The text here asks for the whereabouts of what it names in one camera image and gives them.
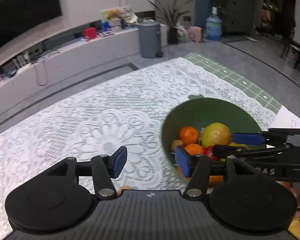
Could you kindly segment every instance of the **red box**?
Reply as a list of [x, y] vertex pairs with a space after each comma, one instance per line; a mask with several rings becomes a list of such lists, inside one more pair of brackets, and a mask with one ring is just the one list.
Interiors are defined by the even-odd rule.
[[89, 27], [88, 29], [83, 30], [83, 35], [87, 40], [92, 40], [97, 37], [97, 29]]

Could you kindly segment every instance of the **orange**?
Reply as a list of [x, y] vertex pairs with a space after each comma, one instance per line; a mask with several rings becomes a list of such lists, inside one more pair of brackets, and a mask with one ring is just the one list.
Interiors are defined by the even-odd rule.
[[183, 141], [185, 145], [198, 143], [198, 139], [199, 132], [191, 126], [183, 127], [179, 131], [179, 140]]
[[203, 148], [216, 144], [228, 145], [231, 140], [230, 129], [223, 123], [215, 122], [209, 124], [201, 135], [201, 145]]
[[195, 154], [201, 154], [203, 155], [203, 152], [204, 152], [204, 149], [202, 148], [201, 145], [199, 144], [188, 144], [186, 147], [185, 147], [185, 150], [191, 154], [191, 155], [195, 155]]
[[223, 176], [210, 176], [209, 177], [209, 186], [216, 187], [223, 184]]

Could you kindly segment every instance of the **tangerine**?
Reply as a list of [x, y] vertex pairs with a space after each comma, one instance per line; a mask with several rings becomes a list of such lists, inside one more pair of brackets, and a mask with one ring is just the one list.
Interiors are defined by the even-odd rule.
[[194, 144], [194, 143], [188, 144], [185, 147], [185, 150], [191, 155], [195, 155], [195, 154], [203, 155], [203, 153], [204, 153], [204, 149], [202, 148], [202, 146], [199, 144]]
[[223, 176], [210, 176], [209, 177], [209, 186], [216, 187], [223, 184]]
[[183, 127], [179, 131], [179, 140], [183, 141], [185, 145], [198, 143], [198, 139], [199, 132], [191, 126]]

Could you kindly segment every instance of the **plastic bag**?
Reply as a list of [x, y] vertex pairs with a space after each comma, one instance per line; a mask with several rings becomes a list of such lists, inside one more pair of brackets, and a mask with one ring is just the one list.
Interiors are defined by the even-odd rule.
[[181, 25], [181, 22], [177, 22], [176, 29], [179, 41], [189, 41], [188, 31]]

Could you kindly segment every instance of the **black screen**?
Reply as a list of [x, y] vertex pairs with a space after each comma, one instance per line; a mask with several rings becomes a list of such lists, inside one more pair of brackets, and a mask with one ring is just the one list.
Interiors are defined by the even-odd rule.
[[0, 0], [0, 47], [60, 15], [59, 0]]

